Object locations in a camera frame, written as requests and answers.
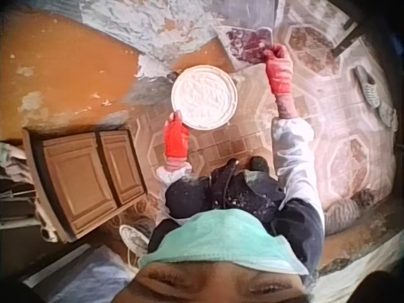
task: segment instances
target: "wooden door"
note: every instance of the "wooden door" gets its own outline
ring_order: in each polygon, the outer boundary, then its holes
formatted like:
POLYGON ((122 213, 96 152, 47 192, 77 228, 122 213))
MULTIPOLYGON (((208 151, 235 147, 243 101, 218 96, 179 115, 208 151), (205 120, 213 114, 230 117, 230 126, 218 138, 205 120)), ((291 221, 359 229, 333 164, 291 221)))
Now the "wooden door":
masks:
POLYGON ((46 140, 44 154, 59 203, 75 233, 117 208, 94 133, 46 140))
POLYGON ((120 203, 128 203, 145 192, 127 131, 100 133, 102 149, 120 203))

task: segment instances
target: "white sleeve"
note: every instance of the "white sleeve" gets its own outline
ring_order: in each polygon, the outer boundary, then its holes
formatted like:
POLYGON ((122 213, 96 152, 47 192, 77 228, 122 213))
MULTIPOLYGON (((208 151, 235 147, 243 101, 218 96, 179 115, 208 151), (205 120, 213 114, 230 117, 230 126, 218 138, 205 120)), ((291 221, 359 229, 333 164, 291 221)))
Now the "white sleeve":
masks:
POLYGON ((170 211, 165 205, 165 192, 170 187, 170 185, 172 183, 174 183, 175 181, 177 181, 187 175, 191 175, 191 171, 192 171, 192 165, 188 162, 185 162, 184 167, 182 167, 179 170, 175 170, 173 172, 167 171, 164 168, 164 166, 160 166, 157 169, 157 171, 156 171, 157 178, 161 182, 162 188, 160 190, 160 196, 158 199, 159 206, 158 206, 157 217, 156 217, 156 226, 165 219, 173 219, 179 225, 183 224, 182 221, 184 221, 184 219, 178 220, 178 219, 172 218, 169 215, 170 211))
POLYGON ((324 211, 317 191, 314 154, 309 142, 314 131, 301 118, 272 121, 273 160, 279 183, 285 187, 284 203, 299 198, 310 203, 317 210, 324 230, 324 211))

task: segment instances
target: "red glove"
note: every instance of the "red glove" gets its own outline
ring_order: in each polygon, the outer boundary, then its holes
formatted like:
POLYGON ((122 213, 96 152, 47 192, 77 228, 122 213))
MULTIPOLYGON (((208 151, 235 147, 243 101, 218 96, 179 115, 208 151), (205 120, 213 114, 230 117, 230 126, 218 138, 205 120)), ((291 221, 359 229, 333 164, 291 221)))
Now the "red glove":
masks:
POLYGON ((164 127, 165 155, 169 158, 183 158, 188 154, 188 129, 182 124, 182 116, 178 110, 171 113, 164 127))
POLYGON ((283 95, 290 93, 293 76, 293 62, 285 46, 275 44, 264 51, 266 56, 266 75, 270 81, 272 93, 283 95))

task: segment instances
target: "face mask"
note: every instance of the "face mask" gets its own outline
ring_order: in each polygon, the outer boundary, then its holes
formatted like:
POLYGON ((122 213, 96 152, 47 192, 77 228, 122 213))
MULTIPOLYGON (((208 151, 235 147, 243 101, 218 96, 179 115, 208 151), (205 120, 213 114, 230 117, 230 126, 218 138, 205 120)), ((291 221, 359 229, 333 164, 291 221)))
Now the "face mask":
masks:
POLYGON ((272 237, 257 218, 238 209, 198 213, 168 233, 139 264, 185 261, 227 261, 261 271, 309 274, 284 236, 272 237))

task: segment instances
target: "white bowl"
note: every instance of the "white bowl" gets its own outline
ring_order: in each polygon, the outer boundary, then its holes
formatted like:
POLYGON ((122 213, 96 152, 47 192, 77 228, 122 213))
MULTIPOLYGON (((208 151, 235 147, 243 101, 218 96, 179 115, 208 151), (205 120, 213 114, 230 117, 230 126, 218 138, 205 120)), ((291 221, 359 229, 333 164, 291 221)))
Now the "white bowl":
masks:
POLYGON ((237 89, 219 68, 199 65, 179 75, 171 91, 174 110, 190 128, 208 131, 226 124, 237 108, 237 89))

